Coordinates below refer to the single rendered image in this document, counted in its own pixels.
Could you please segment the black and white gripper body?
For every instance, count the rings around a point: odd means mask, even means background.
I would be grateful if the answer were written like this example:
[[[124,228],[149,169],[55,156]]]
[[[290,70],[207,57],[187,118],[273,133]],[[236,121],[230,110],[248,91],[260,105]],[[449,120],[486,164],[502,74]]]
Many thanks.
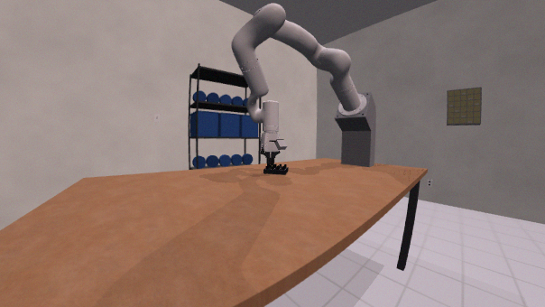
[[[279,152],[280,150],[277,149],[274,142],[270,141],[276,141],[276,139],[280,139],[279,134],[276,132],[264,132],[261,137],[261,146],[263,145],[263,150],[267,153],[271,152]],[[262,147],[260,146],[260,150],[262,151]]]

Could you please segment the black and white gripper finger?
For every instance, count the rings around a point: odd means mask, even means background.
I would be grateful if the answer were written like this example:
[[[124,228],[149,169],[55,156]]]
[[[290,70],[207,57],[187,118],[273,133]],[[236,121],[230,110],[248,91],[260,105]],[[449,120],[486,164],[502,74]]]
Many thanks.
[[[263,154],[267,158],[267,165],[268,164],[272,165],[272,159],[270,158],[271,157],[270,153],[264,152],[263,147],[262,147],[261,154]]]
[[[275,158],[275,156],[276,156],[277,154],[279,154],[279,153],[280,153],[280,151],[279,151],[279,152],[271,152],[272,165],[274,165],[274,158]]]

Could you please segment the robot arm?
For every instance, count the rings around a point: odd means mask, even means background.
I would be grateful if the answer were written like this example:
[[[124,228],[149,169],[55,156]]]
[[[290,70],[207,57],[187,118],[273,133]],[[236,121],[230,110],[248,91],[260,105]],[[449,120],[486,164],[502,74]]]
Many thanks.
[[[354,116],[363,111],[367,101],[364,95],[357,94],[349,76],[351,60],[348,54],[321,46],[313,35],[285,19],[286,13],[280,5],[268,4],[255,12],[232,41],[232,51],[251,91],[246,107],[252,120],[257,124],[263,123],[264,132],[279,131],[279,103],[265,101],[263,109],[257,106],[257,99],[265,96],[269,88],[255,48],[270,37],[300,52],[317,69],[334,75],[334,79],[330,78],[330,85],[340,101],[338,110],[341,115]]]

